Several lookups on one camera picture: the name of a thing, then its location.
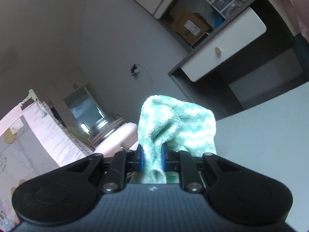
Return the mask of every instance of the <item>white tag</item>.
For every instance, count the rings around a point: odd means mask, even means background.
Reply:
[[[23,126],[24,124],[20,118],[16,120],[15,123],[10,126],[12,134],[15,134],[16,132],[18,132],[18,130],[21,129]]]
[[[191,33],[195,36],[197,36],[198,33],[200,33],[200,28],[197,27],[193,22],[191,22],[190,20],[188,20],[184,26],[191,31]]]

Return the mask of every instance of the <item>metal screw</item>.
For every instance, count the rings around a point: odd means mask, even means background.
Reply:
[[[202,189],[202,185],[197,182],[191,182],[187,185],[187,188],[191,191],[199,191]]]
[[[105,183],[105,184],[103,185],[103,189],[104,189],[105,191],[114,191],[114,190],[116,190],[117,188],[118,188],[118,185],[117,185],[116,183],[114,183],[114,182]]]

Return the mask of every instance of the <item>white tabletop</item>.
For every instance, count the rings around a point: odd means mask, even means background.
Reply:
[[[217,153],[283,182],[293,194],[287,223],[309,230],[309,82],[217,122]]]

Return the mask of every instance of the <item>green and white cloth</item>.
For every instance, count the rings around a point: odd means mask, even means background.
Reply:
[[[192,156],[216,154],[216,121],[211,110],[167,96],[151,96],[143,104],[138,124],[138,142],[144,150],[144,172],[135,173],[133,182],[171,183],[175,173],[162,170],[161,146],[184,150]]]

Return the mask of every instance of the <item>wooden knob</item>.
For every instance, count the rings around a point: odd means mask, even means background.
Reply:
[[[217,46],[214,48],[214,52],[216,52],[217,54],[221,54],[221,50]]]

